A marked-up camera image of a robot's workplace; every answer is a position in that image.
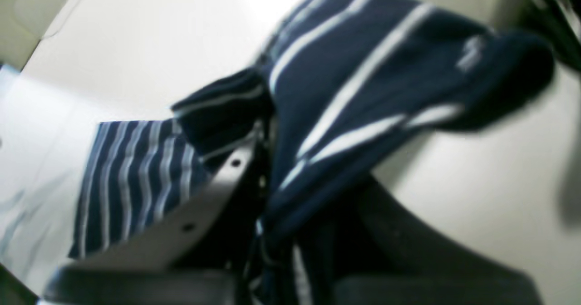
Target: white stripe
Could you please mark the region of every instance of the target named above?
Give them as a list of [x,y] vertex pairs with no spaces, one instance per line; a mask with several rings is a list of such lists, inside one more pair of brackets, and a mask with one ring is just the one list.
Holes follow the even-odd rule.
[[348,102],[357,94],[367,80],[375,73],[379,66],[394,53],[397,47],[407,38],[412,30],[417,27],[431,13],[433,6],[427,3],[418,5],[409,12],[404,20],[391,30],[369,56],[359,65],[355,74],[347,80],[340,91],[333,98],[321,118],[307,136],[299,151],[297,158],[311,150],[325,135],[329,127],[334,123]]
[[481,59],[482,59],[482,56],[480,55],[480,53],[478,51],[471,50],[471,51],[468,51],[462,57],[462,59],[460,59],[458,61],[458,63],[456,63],[456,67],[458,67],[462,71],[468,71],[472,67],[474,67],[474,65],[476,63],[478,63],[478,61],[480,61]]
[[111,166],[113,164],[113,160],[115,156],[117,156],[117,152],[119,151],[119,146],[123,141],[123,137],[125,136],[125,131],[127,131],[128,121],[123,121],[119,124],[117,132],[115,134],[115,139],[113,140],[113,144],[109,149],[107,160],[105,161],[102,169],[101,169],[101,181],[100,181],[100,188],[99,188],[99,199],[101,205],[101,249],[105,251],[110,244],[110,236],[109,236],[109,225],[110,225],[110,208],[109,208],[109,175],[111,173]]
[[463,106],[460,104],[444,104],[430,107],[416,115],[405,126],[411,128],[419,125],[427,125],[428,123],[441,123],[442,121],[448,121],[457,117],[462,111]]
[[276,90],[276,81],[278,77],[282,73],[282,71],[286,68],[286,66],[293,60],[293,58],[299,54],[305,47],[309,44],[327,34],[349,18],[357,15],[363,6],[365,6],[370,0],[353,0],[351,1],[350,5],[340,13],[335,14],[333,17],[325,20],[319,26],[313,28],[310,32],[304,34],[303,36],[299,37],[297,40],[292,43],[288,49],[282,54],[281,58],[278,59],[276,65],[272,69],[272,73],[270,74],[270,92],[274,94]]
[[189,144],[185,144],[181,162],[181,177],[180,177],[180,204],[184,204],[189,200],[189,184],[192,180],[192,160],[194,149],[193,147],[189,146]]
[[293,180],[295,180],[295,178],[299,175],[299,173],[301,173],[301,171],[303,171],[303,168],[305,168],[305,165],[307,164],[307,160],[303,159],[300,160],[294,168],[292,168],[289,173],[286,175],[285,179],[282,181],[280,187],[278,187],[280,190],[285,189],[289,183],[291,183]]
[[233,100],[250,100],[252,98],[257,98],[264,92],[263,88],[264,88],[263,85],[259,84],[254,89],[249,90],[248,92],[243,92],[243,93],[239,93],[239,94],[222,95],[222,96],[219,96],[218,98],[214,98],[211,100],[207,100],[207,101],[203,101],[203,102],[199,102],[199,103],[195,103],[195,104],[190,104],[190,105],[185,106],[183,108],[176,109],[174,111],[174,117],[180,118],[180,117],[183,117],[184,115],[190,114],[193,111],[200,110],[201,108],[219,106],[221,104],[228,103],[228,102],[233,101]]
[[214,158],[216,156],[219,156],[220,154],[224,154],[228,151],[234,150],[238,146],[244,144],[250,138],[254,138],[255,135],[256,135],[256,132],[255,132],[255,130],[253,130],[248,135],[244,136],[241,139],[235,140],[232,143],[226,144],[226,146],[222,146],[221,148],[218,148],[216,150],[213,150],[212,152],[208,152],[208,153],[204,154],[204,156],[201,158],[201,161],[206,162],[207,160],[210,160],[210,158]]
[[174,156],[174,146],[176,145],[176,135],[178,133],[176,121],[172,121],[172,136],[166,139],[163,144],[162,162],[159,166],[159,175],[162,180],[162,191],[159,195],[157,204],[154,210],[154,219],[159,221],[163,219],[164,210],[166,208],[166,201],[172,191],[172,177],[170,173],[170,166]]
[[251,299],[252,299],[252,305],[264,305],[258,298],[256,298],[254,293],[251,293]]
[[81,218],[79,219],[79,258],[83,259],[86,255],[87,249],[87,223],[89,222],[89,204],[91,203],[91,188],[93,187],[93,177],[95,176],[95,170],[97,168],[97,162],[99,160],[99,155],[103,144],[108,135],[108,129],[111,123],[103,123],[101,126],[102,131],[99,132],[98,138],[95,140],[95,152],[91,154],[87,168],[89,168],[89,174],[85,175],[85,190],[82,193],[81,202],[83,202],[83,207],[81,209]]
[[544,10],[547,8],[547,4],[544,0],[532,0],[532,1],[533,1],[533,3],[535,3],[536,7],[541,9],[541,10]]
[[291,33],[292,30],[299,24],[301,24],[315,9],[318,9],[325,1],[327,0],[311,0],[303,9],[299,11],[295,15],[294,18],[290,20],[290,22],[286,25],[285,28],[278,34],[278,39],[276,41],[276,46],[273,47],[273,54],[276,57],[278,51],[276,49],[280,48],[280,45],[284,43],[284,41],[288,38],[288,35]]
[[305,263],[303,262],[303,254],[296,243],[292,247],[292,253],[293,271],[295,276],[295,292],[297,298],[299,299],[299,305],[313,305],[311,283],[309,282],[309,276],[307,275]]
[[251,280],[251,281],[248,283],[248,288],[249,288],[250,290],[254,290],[254,289],[256,289],[256,288],[259,288],[259,287],[260,287],[260,283],[261,283],[261,282],[262,282],[262,276],[257,276],[256,278],[254,278],[253,280]]
[[556,1],[556,5],[561,10],[561,14],[565,17],[567,24],[569,24],[569,28],[577,37],[577,40],[581,39],[581,23],[579,22],[579,17],[575,15],[572,11],[569,11],[570,7],[564,5],[564,2],[561,0],[554,0]]
[[149,184],[149,166],[151,165],[153,156],[158,151],[159,132],[161,127],[161,121],[154,121],[154,123],[152,123],[151,130],[149,131],[149,148],[143,158],[143,162],[141,162],[141,165],[139,166],[139,185],[141,187],[143,203],[141,205],[141,212],[139,213],[139,219],[137,222],[137,231],[142,231],[145,228],[147,214],[152,203],[151,185]]
[[143,129],[147,126],[147,121],[139,121],[137,127],[131,133],[131,138],[129,143],[125,148],[125,158],[121,164],[121,169],[119,170],[119,189],[121,196],[121,204],[123,206],[123,222],[122,222],[122,232],[121,239],[126,241],[129,238],[129,233],[131,232],[131,190],[129,189],[129,167],[133,163],[135,158],[135,147],[139,142],[141,133]]
[[345,152],[355,146],[368,142],[377,136],[386,133],[391,127],[400,123],[405,118],[405,115],[398,114],[386,119],[376,121],[375,123],[369,123],[358,129],[354,129],[348,133],[344,133],[339,137],[335,138],[318,152],[317,155],[309,161],[309,164],[314,164],[328,158],[329,156],[336,155],[340,152]]
[[256,220],[256,235],[262,236],[263,232],[264,232],[264,228],[262,227],[262,222],[260,221],[260,219],[258,219],[258,220]]

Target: folded striped cloth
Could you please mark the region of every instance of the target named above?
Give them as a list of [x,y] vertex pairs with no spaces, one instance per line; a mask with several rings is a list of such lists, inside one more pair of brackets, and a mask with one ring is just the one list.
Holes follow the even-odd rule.
[[100,123],[69,256],[126,241],[195,195],[208,177],[174,119]]
[[[482,129],[537,96],[554,67],[536,36],[416,0],[305,0],[267,45],[255,65],[172,110],[210,167],[276,113],[261,226],[279,261],[301,228],[417,133]],[[313,281],[316,265],[306,264]],[[266,301],[284,303],[274,287],[284,274],[266,274]]]

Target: striped clothing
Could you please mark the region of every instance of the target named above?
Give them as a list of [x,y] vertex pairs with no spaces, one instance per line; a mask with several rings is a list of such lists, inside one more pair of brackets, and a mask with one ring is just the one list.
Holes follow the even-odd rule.
[[490,125],[537,96],[553,65],[536,36],[427,3],[305,0],[256,65],[172,110],[202,158],[227,156],[276,113],[262,222],[276,250],[417,133]]
[[195,195],[208,175],[174,119],[100,123],[70,256],[126,241]]

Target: white surface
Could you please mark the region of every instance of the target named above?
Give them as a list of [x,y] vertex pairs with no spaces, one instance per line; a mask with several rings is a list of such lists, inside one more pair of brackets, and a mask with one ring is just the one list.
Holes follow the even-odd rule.
[[[8,137],[18,143],[10,146],[13,156],[23,156],[22,169],[1,171],[2,185],[7,181],[10,193],[26,185],[32,193],[73,170],[69,185],[54,192],[67,206],[46,214],[70,222],[97,121],[168,117],[172,102],[247,64],[297,1],[67,4],[64,11],[70,17],[58,16],[49,28],[56,34],[39,45],[23,72],[29,82],[23,80],[21,91],[13,94],[10,123],[2,121],[5,113],[0,116],[12,132]],[[495,0],[429,1],[481,21],[493,21],[500,7]],[[437,134],[417,156],[404,150],[376,172],[406,206],[438,230],[529,272],[546,304],[578,305],[581,234],[565,229],[557,204],[570,175],[568,159],[580,147],[579,79],[564,71],[559,77],[539,102],[512,119],[477,135]],[[29,111],[33,106],[45,110]],[[401,158],[407,164],[395,162]],[[11,179],[5,180],[4,174]],[[0,200],[9,197],[1,193]],[[72,227],[58,229],[52,246],[39,252],[33,278],[25,278],[36,292],[50,269],[64,260],[59,250],[70,246],[67,229]],[[12,251],[29,247],[22,241]]]

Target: hole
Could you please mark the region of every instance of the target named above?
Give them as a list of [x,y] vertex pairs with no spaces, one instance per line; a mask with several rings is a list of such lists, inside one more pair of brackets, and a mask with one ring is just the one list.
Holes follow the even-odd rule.
[[196,228],[196,225],[193,223],[187,223],[185,225],[182,226],[182,231],[183,232],[189,232],[192,231],[193,229]]

